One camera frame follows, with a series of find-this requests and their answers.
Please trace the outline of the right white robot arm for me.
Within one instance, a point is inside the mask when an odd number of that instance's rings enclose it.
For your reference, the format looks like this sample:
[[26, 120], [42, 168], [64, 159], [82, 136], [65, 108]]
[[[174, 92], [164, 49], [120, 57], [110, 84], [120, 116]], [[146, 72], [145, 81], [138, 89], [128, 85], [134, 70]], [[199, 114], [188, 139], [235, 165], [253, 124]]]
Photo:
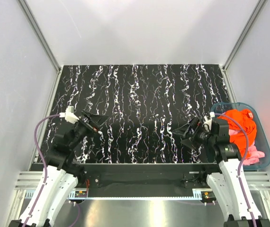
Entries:
[[203, 146], [215, 167], [203, 167], [194, 179], [210, 187], [225, 218], [225, 227], [269, 227], [257, 208], [243, 171], [243, 159], [236, 144], [230, 142], [229, 124], [219, 117], [195, 117], [173, 130], [182, 138], [182, 145], [195, 150]]

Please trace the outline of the orange t shirt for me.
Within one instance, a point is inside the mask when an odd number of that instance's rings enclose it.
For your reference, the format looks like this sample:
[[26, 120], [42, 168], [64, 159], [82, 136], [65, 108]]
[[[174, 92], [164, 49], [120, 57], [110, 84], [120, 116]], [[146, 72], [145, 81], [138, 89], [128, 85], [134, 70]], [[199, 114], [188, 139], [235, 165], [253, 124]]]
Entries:
[[243, 157], [247, 146], [247, 135], [249, 146], [246, 154], [246, 160], [252, 158], [252, 153], [257, 150], [254, 142], [257, 134], [257, 126], [253, 120], [253, 113], [249, 109], [238, 111], [236, 109], [228, 110], [223, 115], [218, 116], [219, 119], [224, 119], [229, 125], [230, 143], [234, 143], [239, 148], [240, 154]]

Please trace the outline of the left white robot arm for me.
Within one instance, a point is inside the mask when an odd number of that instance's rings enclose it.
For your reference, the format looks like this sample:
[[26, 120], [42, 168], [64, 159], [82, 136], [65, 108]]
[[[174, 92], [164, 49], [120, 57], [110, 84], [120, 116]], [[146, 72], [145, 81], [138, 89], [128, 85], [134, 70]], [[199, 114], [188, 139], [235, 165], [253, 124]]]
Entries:
[[72, 124], [72, 128], [56, 136], [46, 156], [42, 154], [40, 147], [36, 146], [43, 163], [42, 176], [28, 207], [18, 220], [10, 221], [9, 226], [54, 226], [58, 213], [72, 189], [89, 183], [84, 166], [74, 161], [74, 151], [85, 137], [98, 134], [109, 117], [86, 111], [76, 116], [73, 111], [74, 108], [68, 106], [63, 113], [45, 117], [46, 120], [63, 118]]

